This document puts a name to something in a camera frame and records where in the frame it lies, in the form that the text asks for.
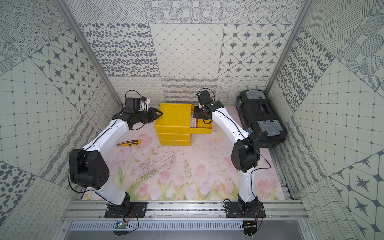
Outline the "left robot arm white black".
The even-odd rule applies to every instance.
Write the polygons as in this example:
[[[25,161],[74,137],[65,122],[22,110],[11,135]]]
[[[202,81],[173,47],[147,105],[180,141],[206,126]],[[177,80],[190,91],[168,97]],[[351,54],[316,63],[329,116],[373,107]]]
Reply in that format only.
[[[108,206],[122,210],[131,208],[130,196],[121,191],[109,179],[110,169],[106,159],[116,141],[126,132],[133,129],[134,124],[152,123],[163,115],[155,108],[145,111],[121,111],[113,116],[110,124],[89,144],[82,149],[73,149],[69,153],[69,184],[76,184],[88,191],[93,191],[104,200]]]

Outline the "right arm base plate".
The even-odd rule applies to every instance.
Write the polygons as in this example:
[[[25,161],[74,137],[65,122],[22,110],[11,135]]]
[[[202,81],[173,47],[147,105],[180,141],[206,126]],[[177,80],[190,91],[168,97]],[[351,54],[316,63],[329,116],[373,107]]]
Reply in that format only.
[[[266,212],[262,202],[254,200],[249,203],[240,202],[223,202],[227,218],[265,218]]]

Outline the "yellow top drawer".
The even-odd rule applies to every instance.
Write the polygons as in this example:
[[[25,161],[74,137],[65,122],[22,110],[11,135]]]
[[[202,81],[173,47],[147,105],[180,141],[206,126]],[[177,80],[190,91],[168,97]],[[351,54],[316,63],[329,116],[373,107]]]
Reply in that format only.
[[[205,124],[203,120],[194,118],[195,105],[191,107],[190,134],[210,135],[212,133],[212,124]]]

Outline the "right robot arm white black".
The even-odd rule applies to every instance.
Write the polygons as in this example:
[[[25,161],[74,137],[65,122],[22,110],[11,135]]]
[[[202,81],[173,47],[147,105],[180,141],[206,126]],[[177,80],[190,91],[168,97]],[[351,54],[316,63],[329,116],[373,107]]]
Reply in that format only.
[[[254,208],[258,201],[253,193],[252,171],[256,169],[260,159],[256,141],[235,122],[219,101],[200,102],[194,107],[194,118],[216,123],[227,135],[233,144],[231,161],[239,171],[238,202],[245,208]]]

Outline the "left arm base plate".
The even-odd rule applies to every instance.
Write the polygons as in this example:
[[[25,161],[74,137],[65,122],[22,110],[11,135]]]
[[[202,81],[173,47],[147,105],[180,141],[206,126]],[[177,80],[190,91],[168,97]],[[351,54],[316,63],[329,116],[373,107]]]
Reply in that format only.
[[[110,205],[107,204],[107,210],[105,212],[106,219],[125,218],[131,215],[131,217],[144,218],[147,211],[148,202],[130,202],[127,206]]]

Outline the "yellow drawer cabinet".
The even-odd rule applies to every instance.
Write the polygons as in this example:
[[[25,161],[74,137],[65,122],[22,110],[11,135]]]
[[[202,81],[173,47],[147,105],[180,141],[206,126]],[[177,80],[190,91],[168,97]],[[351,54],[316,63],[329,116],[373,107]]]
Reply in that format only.
[[[191,146],[191,104],[161,103],[163,113],[155,122],[155,130],[162,146]]]

